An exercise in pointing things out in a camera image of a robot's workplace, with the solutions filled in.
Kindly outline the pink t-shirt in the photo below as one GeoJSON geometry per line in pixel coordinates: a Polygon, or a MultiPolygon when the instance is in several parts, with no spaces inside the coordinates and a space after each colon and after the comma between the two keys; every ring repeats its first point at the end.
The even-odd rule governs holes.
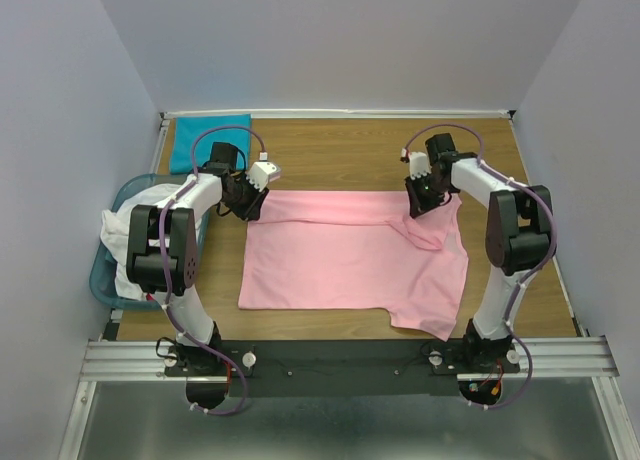
{"type": "Polygon", "coordinates": [[[396,328],[447,340],[469,265],[460,205],[412,218],[400,191],[273,191],[247,228],[238,305],[383,309],[396,328]]]}

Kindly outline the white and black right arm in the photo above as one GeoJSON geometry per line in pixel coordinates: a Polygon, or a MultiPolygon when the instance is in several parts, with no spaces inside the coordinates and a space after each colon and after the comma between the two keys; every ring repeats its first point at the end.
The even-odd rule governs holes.
{"type": "Polygon", "coordinates": [[[485,293],[462,338],[430,344],[434,372],[482,373],[501,365],[517,370],[515,317],[525,290],[557,248],[550,191],[498,172],[481,152],[458,151],[448,133],[426,140],[422,152],[404,147],[400,158],[409,166],[405,187],[412,218],[444,207],[461,192],[487,210],[491,269],[485,293]]]}

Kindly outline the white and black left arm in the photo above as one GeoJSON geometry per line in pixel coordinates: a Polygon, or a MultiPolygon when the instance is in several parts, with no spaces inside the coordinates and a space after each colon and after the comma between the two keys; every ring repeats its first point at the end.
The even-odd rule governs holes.
{"type": "Polygon", "coordinates": [[[253,164],[237,168],[244,156],[229,143],[214,144],[210,158],[192,171],[178,189],[156,204],[138,204],[130,214],[126,251],[129,281],[150,294],[175,330],[178,360],[201,375],[224,365],[237,368],[221,352],[216,322],[204,311],[196,290],[199,243],[196,223],[222,205],[243,221],[256,221],[268,184],[280,176],[263,142],[253,164]]]}

